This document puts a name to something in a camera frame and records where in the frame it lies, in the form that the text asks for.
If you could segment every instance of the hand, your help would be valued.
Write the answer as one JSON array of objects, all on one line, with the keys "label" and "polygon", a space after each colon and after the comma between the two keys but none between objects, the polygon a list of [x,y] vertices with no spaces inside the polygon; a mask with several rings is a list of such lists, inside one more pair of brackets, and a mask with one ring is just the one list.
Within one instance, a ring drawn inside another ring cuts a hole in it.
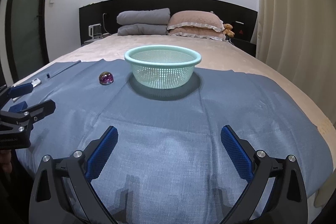
[{"label": "hand", "polygon": [[0,150],[0,168],[9,174],[12,172],[11,156],[10,150]]}]

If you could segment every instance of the pink pillow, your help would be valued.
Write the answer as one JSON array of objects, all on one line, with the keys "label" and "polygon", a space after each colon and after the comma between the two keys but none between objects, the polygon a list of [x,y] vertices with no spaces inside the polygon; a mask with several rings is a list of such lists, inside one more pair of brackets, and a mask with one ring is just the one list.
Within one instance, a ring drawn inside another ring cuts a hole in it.
[{"label": "pink pillow", "polygon": [[182,11],[174,14],[169,20],[167,30],[185,26],[212,29],[216,32],[224,30],[223,22],[218,16],[203,11]]},{"label": "pink pillow", "polygon": [[225,41],[222,32],[216,32],[212,29],[204,29],[198,27],[179,27],[169,31],[169,35],[178,35],[181,37],[198,37],[213,40]]}]

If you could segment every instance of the beige bedspread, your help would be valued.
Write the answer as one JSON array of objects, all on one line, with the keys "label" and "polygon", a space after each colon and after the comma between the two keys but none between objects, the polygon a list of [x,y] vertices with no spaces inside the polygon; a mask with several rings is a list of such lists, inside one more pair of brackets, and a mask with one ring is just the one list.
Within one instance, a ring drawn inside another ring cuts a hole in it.
[{"label": "beige bedspread", "polygon": [[[311,122],[317,126],[319,132],[330,148],[335,170],[336,129],[333,127],[330,120],[323,114],[317,105],[315,105],[315,103],[293,83],[261,61],[234,47],[228,42],[214,41],[204,38],[159,35],[126,37],[113,35],[66,54],[41,68],[39,71],[55,62],[71,62],[78,60],[97,61],[100,59],[111,61],[115,59],[124,59],[124,53],[131,48],[157,44],[187,47],[199,52],[202,55],[202,62],[197,67],[200,68],[253,73],[257,75],[264,75],[274,80],[293,98]],[[320,188],[315,199],[315,206],[318,207],[325,204],[330,198],[336,185],[335,174],[336,171]]]}]

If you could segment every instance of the blue cloth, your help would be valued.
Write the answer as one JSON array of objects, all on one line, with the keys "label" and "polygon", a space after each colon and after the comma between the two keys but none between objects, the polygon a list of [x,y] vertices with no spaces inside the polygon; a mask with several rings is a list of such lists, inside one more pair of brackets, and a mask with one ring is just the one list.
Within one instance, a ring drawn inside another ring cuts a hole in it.
[{"label": "blue cloth", "polygon": [[[111,85],[99,84],[103,71],[113,74]],[[17,151],[23,166],[34,175],[44,155],[69,156],[113,125],[118,143],[92,186],[120,223],[152,224],[219,223],[229,212],[246,181],[221,143],[226,124],[255,150],[295,155],[308,197],[333,171],[316,126],[269,78],[196,68],[181,89],[151,92],[130,72],[123,60],[100,60],[56,63],[34,75],[42,84],[18,102],[52,99],[56,110],[34,124],[31,147]],[[253,217],[261,214],[272,183]]]}]

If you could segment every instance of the beige curtain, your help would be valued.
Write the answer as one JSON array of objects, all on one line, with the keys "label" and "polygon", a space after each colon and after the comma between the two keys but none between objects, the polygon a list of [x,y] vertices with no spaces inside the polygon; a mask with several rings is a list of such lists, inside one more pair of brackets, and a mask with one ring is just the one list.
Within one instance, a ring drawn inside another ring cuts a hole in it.
[{"label": "beige curtain", "polygon": [[336,122],[336,0],[259,0],[256,58]]}]

